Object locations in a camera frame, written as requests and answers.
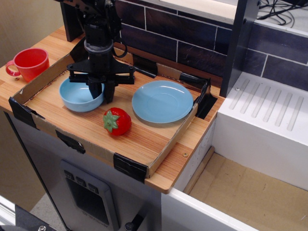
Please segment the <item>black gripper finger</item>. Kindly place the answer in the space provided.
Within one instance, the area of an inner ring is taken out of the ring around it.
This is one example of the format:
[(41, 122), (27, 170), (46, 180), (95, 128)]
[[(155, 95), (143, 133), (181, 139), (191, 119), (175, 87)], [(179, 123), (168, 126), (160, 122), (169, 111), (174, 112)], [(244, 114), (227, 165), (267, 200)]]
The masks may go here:
[(97, 81), (93, 81), (89, 79), (88, 87), (89, 87), (89, 91), (93, 99), (96, 99), (103, 92), (103, 87), (102, 87), (101, 82), (97, 82)]
[(104, 84), (104, 99), (106, 103), (113, 101), (116, 84), (114, 82), (107, 82)]

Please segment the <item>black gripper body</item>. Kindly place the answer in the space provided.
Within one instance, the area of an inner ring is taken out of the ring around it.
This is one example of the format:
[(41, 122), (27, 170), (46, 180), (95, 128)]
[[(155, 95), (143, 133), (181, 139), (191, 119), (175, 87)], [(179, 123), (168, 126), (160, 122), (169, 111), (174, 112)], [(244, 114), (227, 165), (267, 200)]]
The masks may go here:
[(84, 41), (81, 50), (85, 56), (67, 66), (70, 82), (134, 84), (134, 67), (121, 63), (113, 57), (113, 43), (102, 47)]

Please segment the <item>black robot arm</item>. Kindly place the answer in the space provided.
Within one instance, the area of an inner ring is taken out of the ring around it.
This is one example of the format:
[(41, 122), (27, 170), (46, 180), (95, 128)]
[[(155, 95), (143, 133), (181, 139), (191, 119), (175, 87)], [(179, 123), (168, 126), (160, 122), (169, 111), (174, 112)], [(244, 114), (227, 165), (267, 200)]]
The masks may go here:
[(122, 29), (113, 0), (62, 0), (75, 9), (85, 34), (79, 61), (67, 66), (70, 82), (85, 83), (95, 99), (103, 94), (111, 103), (119, 84), (134, 84), (135, 68), (116, 60), (114, 40)]

